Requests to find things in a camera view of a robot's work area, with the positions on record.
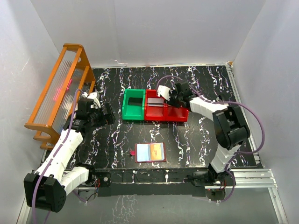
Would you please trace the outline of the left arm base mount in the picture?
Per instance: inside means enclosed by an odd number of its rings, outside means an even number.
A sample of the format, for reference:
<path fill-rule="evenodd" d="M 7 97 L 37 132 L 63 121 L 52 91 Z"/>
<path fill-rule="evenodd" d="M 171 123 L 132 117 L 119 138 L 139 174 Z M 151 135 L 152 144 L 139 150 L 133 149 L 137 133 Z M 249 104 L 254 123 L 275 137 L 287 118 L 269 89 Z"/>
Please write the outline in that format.
<path fill-rule="evenodd" d="M 72 193 L 79 199 L 80 202 L 87 205 L 90 201 L 94 200 L 98 196 L 100 187 L 105 188 L 109 186 L 109 173 L 98 173 L 97 175 L 90 174 L 89 179 L 76 187 Z"/>

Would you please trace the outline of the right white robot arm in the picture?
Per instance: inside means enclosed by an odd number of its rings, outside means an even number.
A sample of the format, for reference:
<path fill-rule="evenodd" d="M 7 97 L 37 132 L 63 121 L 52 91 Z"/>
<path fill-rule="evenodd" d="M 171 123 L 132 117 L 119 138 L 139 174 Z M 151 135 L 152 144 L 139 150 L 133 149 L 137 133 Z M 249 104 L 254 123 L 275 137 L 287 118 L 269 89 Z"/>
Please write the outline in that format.
<path fill-rule="evenodd" d="M 171 89 L 158 85 L 157 95 L 164 102 L 176 108 L 185 108 L 200 114 L 214 123 L 214 133 L 218 142 L 214 158 L 209 164 L 210 179 L 221 181 L 228 175 L 230 160 L 250 137 L 248 123 L 238 102 L 214 102 L 195 94 L 187 82 L 176 83 Z"/>

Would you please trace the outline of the orange patterned credit card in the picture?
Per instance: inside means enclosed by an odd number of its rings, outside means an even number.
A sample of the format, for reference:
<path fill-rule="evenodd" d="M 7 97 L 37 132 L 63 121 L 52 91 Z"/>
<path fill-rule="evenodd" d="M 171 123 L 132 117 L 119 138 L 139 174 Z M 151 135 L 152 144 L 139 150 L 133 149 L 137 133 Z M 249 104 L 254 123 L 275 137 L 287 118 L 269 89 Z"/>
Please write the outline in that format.
<path fill-rule="evenodd" d="M 163 144 L 155 143 L 150 145 L 150 158 L 152 161 L 164 160 L 164 148 Z"/>

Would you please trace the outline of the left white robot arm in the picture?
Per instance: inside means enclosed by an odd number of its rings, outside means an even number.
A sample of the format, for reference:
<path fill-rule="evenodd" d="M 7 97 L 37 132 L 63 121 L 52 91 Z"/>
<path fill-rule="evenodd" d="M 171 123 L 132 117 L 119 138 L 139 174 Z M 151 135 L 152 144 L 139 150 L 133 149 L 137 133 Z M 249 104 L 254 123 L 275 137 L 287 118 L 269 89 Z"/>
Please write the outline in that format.
<path fill-rule="evenodd" d="M 109 103 L 100 104 L 100 94 L 84 92 L 71 108 L 58 142 L 44 163 L 24 178 L 26 202 L 32 209 L 59 212 L 66 197 L 80 184 L 90 181 L 91 169 L 87 165 L 67 165 L 85 135 L 94 127 L 111 125 L 115 116 Z"/>

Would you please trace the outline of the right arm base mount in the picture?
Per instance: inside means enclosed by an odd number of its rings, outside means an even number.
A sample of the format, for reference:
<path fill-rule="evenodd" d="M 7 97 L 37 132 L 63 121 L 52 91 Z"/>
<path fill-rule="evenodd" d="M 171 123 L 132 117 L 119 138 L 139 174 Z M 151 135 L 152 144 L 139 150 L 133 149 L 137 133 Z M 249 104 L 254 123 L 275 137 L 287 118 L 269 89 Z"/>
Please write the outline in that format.
<path fill-rule="evenodd" d="M 192 175 L 188 175 L 186 179 L 195 187 L 216 187 L 215 189 L 206 189 L 208 200 L 216 203 L 227 201 L 233 195 L 236 185 L 235 176 L 230 171 L 222 173 L 215 173 L 212 170 L 196 171 Z M 228 180 L 232 181 L 232 189 L 226 195 Z"/>

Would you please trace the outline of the red leather card holder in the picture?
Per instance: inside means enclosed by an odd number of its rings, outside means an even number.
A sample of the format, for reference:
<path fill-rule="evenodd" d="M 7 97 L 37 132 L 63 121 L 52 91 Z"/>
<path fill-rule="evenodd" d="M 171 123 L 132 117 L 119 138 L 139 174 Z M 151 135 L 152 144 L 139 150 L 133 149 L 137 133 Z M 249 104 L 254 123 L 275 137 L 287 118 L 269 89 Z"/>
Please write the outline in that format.
<path fill-rule="evenodd" d="M 165 144 L 163 144 L 164 148 L 164 160 L 162 161 L 152 161 L 150 158 L 150 145 L 155 143 L 140 143 L 135 144 L 134 151 L 130 151 L 130 156 L 133 156 L 135 158 L 135 163 L 152 163 L 152 162 L 166 162 L 166 149 Z"/>

